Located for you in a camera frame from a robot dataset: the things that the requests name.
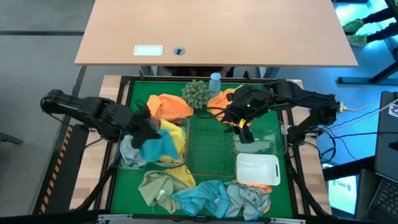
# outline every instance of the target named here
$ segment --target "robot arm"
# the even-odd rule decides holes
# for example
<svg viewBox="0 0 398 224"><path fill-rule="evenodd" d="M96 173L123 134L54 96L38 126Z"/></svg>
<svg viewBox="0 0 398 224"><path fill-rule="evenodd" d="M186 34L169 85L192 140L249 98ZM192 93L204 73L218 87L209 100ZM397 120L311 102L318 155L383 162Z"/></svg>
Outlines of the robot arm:
<svg viewBox="0 0 398 224"><path fill-rule="evenodd" d="M334 95L305 91L297 84L280 81L264 85L260 90L254 86L242 86L227 99L231 102L224 110L221 121L234 123L234 132L242 143L252 143L254 137L247 124L270 110L288 110L294 106L311 108L310 116L297 126L291 126L288 142L302 142L305 134L318 125L331 125L336 121L338 103Z"/></svg>
<svg viewBox="0 0 398 224"><path fill-rule="evenodd" d="M121 131L134 136L132 146L140 148L146 139L158 139L160 135L149 124L150 111L144 104L135 113L113 100L100 97L78 98L51 90L40 101L48 114L67 114L89 128L97 129L102 138L117 142Z"/></svg>

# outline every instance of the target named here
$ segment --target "green plastic basket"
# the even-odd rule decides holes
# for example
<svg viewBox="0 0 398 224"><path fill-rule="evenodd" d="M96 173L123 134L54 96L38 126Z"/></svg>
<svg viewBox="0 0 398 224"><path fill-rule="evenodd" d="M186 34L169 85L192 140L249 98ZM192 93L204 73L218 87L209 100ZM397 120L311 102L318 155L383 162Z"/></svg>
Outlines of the green plastic basket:
<svg viewBox="0 0 398 224"><path fill-rule="evenodd" d="M215 118L189 119L187 168L193 175L233 177L235 175L234 133L231 126Z"/></svg>

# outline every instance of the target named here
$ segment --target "gray floor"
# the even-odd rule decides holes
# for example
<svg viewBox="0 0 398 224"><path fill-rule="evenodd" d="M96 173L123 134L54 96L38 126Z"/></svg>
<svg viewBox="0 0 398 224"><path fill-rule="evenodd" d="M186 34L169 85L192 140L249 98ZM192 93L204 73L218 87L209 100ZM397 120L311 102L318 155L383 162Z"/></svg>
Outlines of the gray floor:
<svg viewBox="0 0 398 224"><path fill-rule="evenodd" d="M0 0L0 30L84 30L93 2ZM341 23L374 10L365 4L335 6ZM380 25L369 24L361 32L371 33L378 29ZM0 37L0 131L24 140L21 146L0 144L0 217L30 212L59 127L58 121L41 112L39 100L54 88L71 91L78 72L73 61L80 40L81 37ZM337 77L371 77L394 61L384 41L354 49L354 53L358 68L282 68L277 78L301 79L306 89L334 93L351 108L378 99L384 90L398 89L396 86L338 85ZM137 67L89 67L80 96L97 95L105 74L136 75L137 71ZM339 114L337 123L377 106ZM375 131L376 127L377 116L373 116L358 125L339 129L335 134ZM321 151L331 147L326 137L318 139L317 143ZM346 143L357 158L374 154L374 136L347 138ZM337 148L335 164L353 160L339 141Z"/></svg>

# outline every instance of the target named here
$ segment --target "desk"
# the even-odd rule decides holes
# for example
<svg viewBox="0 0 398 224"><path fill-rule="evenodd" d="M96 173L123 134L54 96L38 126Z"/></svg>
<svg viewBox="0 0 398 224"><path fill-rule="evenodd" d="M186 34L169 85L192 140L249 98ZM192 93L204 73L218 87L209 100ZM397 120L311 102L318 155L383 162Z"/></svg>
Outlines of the desk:
<svg viewBox="0 0 398 224"><path fill-rule="evenodd" d="M107 97L116 100L119 93L119 86L121 81L120 76L106 75L103 80L101 87L100 96ZM124 87L124 94L121 99L121 103L126 102L127 87ZM308 116L308 109L296 107L292 110L295 123L301 122L305 117ZM98 134L90 133L87 142L93 142L99 138ZM306 141L315 143L311 138L306 138ZM113 144L113 150L116 149L116 144ZM106 142L101 141L98 144L94 144L87 148L83 160L81 162L78 179L76 182L75 190L73 193L72 202L70 208L75 208L82 203L84 198L90 193L93 187L96 185L100 173L101 166L104 161L106 151ZM312 146L304 145L300 147L300 158L302 161L303 173L305 176L306 185L315 197L316 201L323 207L324 210L331 213L329 206L328 196L326 192L325 183L323 180L322 168L318 158L318 152ZM303 205L298 188L295 188L297 208L299 213L303 213ZM99 203L99 208L105 208L105 199L108 196L108 188L105 187L102 200Z"/></svg>
<svg viewBox="0 0 398 224"><path fill-rule="evenodd" d="M136 45L163 45L163 55L134 56ZM358 65L332 3L317 0L97 0L75 63Z"/></svg>

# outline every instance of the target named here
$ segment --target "wire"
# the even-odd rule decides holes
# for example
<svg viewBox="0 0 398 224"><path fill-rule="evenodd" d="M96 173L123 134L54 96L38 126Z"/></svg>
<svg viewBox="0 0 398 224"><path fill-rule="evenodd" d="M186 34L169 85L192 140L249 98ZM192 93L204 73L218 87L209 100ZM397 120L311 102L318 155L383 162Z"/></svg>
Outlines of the wire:
<svg viewBox="0 0 398 224"><path fill-rule="evenodd" d="M375 110L372 110L372 111L370 111L370 112L367 112L367 113L365 113L365 114L362 114L361 116L359 116L359 117L357 117L357 118L353 118L353 119L351 119L351 120L349 120L349 121L344 121L344 122L341 123L341 124L336 124L336 125L330 127L330 129L333 129L333 128L338 127L338 126L341 126L341 125L343 125L343 124L352 122L352 121L354 121L354 120L356 120L356 119L362 118L362 117L364 117L364 116L366 116L366 115L368 115L368 114L371 114L371 113L373 113L373 112L375 112L375 111L377 111L377 110L379 110L379 108L378 108L378 109L375 109Z"/></svg>
<svg viewBox="0 0 398 224"><path fill-rule="evenodd" d="M306 142L306 141L304 141L304 143L305 143L305 144L309 144L309 145L315 147L315 148L318 150L318 154L319 154L319 155L321 154L321 151L319 150L318 146L316 146L316 145L314 145L314 144L312 144L312 143L310 143L310 142Z"/></svg>
<svg viewBox="0 0 398 224"><path fill-rule="evenodd" d="M355 158L352 154L351 154L351 152L348 150L348 147L347 147L347 145L346 145L346 142L344 142L344 140L343 139L341 139L341 138L339 138L342 142L343 142L343 144L344 144L344 147L346 148L346 150L347 150L347 152L348 152L348 154L353 158L353 159L355 159L356 161L358 161L358 159L357 158Z"/></svg>
<svg viewBox="0 0 398 224"><path fill-rule="evenodd" d="M97 140L95 140L95 141L93 141L93 142L87 144L86 147L85 147L85 149L88 148L88 147L90 147L90 146L92 146L92 145L94 145L95 143L97 143L97 142L99 142L99 141L101 141L101 140L103 140L103 138L97 139Z"/></svg>
<svg viewBox="0 0 398 224"><path fill-rule="evenodd" d="M330 130L330 133L334 136L334 137L332 137L332 136L330 136L329 133L327 133L327 134L329 134L330 139L332 139L332 141L333 141L334 139L339 139L339 140L341 140L341 141L343 142L344 147L346 148L348 154L349 154L354 160L357 161L358 159L355 158L355 157L352 155L352 153L348 150L348 147L347 147L347 145L346 145L346 142L345 142L343 139L341 139L340 137L336 136L336 135L333 133L333 130L331 130L331 129L328 128L328 127L326 127L326 128L329 129L329 130ZM334 145L335 145L335 150L334 150L334 154L333 154L332 158L333 158L333 157L335 156L335 154L336 154L336 143L334 143Z"/></svg>
<svg viewBox="0 0 398 224"><path fill-rule="evenodd" d="M372 103L370 103L370 104L368 104L368 105L365 105L365 106L361 106L360 108L355 108L355 109L349 109L349 108L344 108L344 110L347 110L347 111L357 111L357 110L361 110L361 109L363 109L363 108L367 108L368 106L370 106L370 105L372 105L372 104L374 104L374 103L377 103L378 101L380 101L380 100L375 100L375 101L373 101Z"/></svg>
<svg viewBox="0 0 398 224"><path fill-rule="evenodd" d="M61 119L57 118L56 116L54 116L54 115L52 115L52 114L49 114L49 113L46 113L46 114L50 115L52 118L56 119L57 121L61 122L62 124L67 125L67 126L73 128L72 125L70 125L70 124L68 124L68 123L66 123L66 122L63 122Z"/></svg>
<svg viewBox="0 0 398 224"><path fill-rule="evenodd" d="M324 133L326 133L327 135L329 135L329 138L331 139L331 141L332 141L332 143L333 143L333 148L326 150L325 152L321 153L320 156L319 156L319 160L321 161L322 157L323 157L326 153L332 152L332 154L331 154L331 156L330 156L330 158L329 158L328 160L323 161L323 162L321 161L321 164L325 164L325 163L330 162L330 161L335 157L335 155L336 155L336 141L335 141L335 140L332 138L332 136L331 136L331 134L334 135L334 136L335 136L335 134L333 134L333 132L332 132L331 130L330 130L330 133L328 133L328 132L326 132L323 128L319 128L319 129L321 129Z"/></svg>
<svg viewBox="0 0 398 224"><path fill-rule="evenodd" d="M266 84L264 84L264 85L273 85L273 84L278 84L278 83L282 83L282 82L285 82L285 81L266 83ZM235 100L234 100L230 105L228 105L226 108L207 107L207 108L202 108L202 109L200 110L200 111L202 111L202 110L208 110L208 109L217 109L217 110L221 110L221 111L220 111L219 113L217 113L217 114L213 114L213 115L209 115L209 116L202 116L202 115L197 114L197 116L198 116L199 118L202 118L202 119L215 118L215 117L217 117L217 116L219 116L219 115L225 113L225 111L226 111L227 109L229 109L231 106L233 106L233 105L234 105L236 102L238 102L241 98L243 98L244 96L246 96L247 94L249 94L250 92L253 92L253 91L259 91L259 92L262 92L262 93L265 93L265 94L268 94L268 95L272 95L272 96L276 96L276 97L279 97L279 98L288 98L288 97L280 96L280 95L275 94L275 93L271 93L270 91L265 91L265 90L260 90L260 89L252 89L252 90L248 90L247 92L245 92L245 94L241 95L238 99L235 99ZM305 95L305 96L301 96L301 97L298 97L298 98L289 98L289 99L292 99L292 100L301 100L301 99L303 99L303 98L307 98L307 97L311 97L311 96L312 96L312 95Z"/></svg>
<svg viewBox="0 0 398 224"><path fill-rule="evenodd" d="M393 105L393 104L396 103L396 102L398 102L398 99L394 100L393 102L389 103L388 105L384 106L383 108L379 109L378 111L376 111L376 112L370 114L369 116L366 116L366 117L364 117L364 118L362 118L362 119L359 119L359 120L357 120L357 121L355 121L355 122L353 122L353 123L340 126L339 128L335 128L335 129L333 129L332 131L335 131L335 130L337 130L337 129L340 129L340 128L343 128L343 127L347 127L347 126L349 126L349 125L358 123L358 122L363 121L363 120L365 120L365 119L368 119L368 118L370 118L371 116L373 116L373 115L375 115L375 114L378 114L378 113L384 111L385 109L387 109L388 107L390 107L390 105Z"/></svg>
<svg viewBox="0 0 398 224"><path fill-rule="evenodd" d="M345 134L342 136L335 136L334 138L343 138L348 136L360 136L360 135L368 135L368 134L398 134L396 131L382 131L382 132L373 132L373 133L357 133L357 134Z"/></svg>

